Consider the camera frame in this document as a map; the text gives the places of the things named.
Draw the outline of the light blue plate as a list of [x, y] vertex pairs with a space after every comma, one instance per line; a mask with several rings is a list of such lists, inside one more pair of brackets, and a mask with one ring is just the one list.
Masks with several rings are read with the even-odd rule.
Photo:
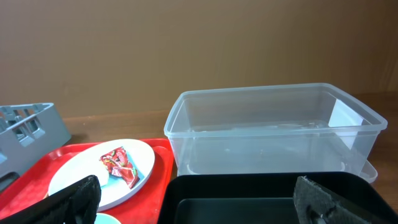
[[[123, 147], [128, 159], [137, 169], [140, 181], [130, 189], [120, 177], [106, 170], [100, 157], [113, 149]], [[145, 142], [136, 139], [117, 139], [90, 147], [67, 161], [52, 177], [48, 194], [51, 196], [71, 184], [89, 176], [97, 176], [101, 186], [98, 211], [113, 208], [137, 193], [147, 182], [153, 170], [155, 154]]]

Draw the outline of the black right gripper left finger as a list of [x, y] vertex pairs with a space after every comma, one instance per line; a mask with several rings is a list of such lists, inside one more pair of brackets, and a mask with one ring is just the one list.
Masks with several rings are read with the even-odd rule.
[[101, 200], [97, 176], [89, 175], [25, 208], [1, 224], [94, 224]]

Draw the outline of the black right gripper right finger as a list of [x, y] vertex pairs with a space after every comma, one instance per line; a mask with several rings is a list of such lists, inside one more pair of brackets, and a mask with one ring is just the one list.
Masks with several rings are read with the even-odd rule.
[[297, 178], [293, 201], [300, 224], [391, 224], [326, 187], [308, 179]]

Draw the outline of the light blue bowl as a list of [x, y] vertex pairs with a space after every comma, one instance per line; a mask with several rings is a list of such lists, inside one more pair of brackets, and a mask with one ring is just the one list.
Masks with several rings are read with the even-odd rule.
[[94, 224], [121, 224], [121, 222], [111, 215], [105, 213], [97, 213]]

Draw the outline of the red snack wrapper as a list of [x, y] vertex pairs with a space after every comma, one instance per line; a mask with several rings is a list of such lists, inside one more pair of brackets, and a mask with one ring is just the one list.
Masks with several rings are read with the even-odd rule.
[[132, 189], [139, 181], [139, 173], [128, 159], [126, 150], [118, 147], [102, 155], [99, 160], [104, 164], [109, 174], [122, 178], [127, 186]]

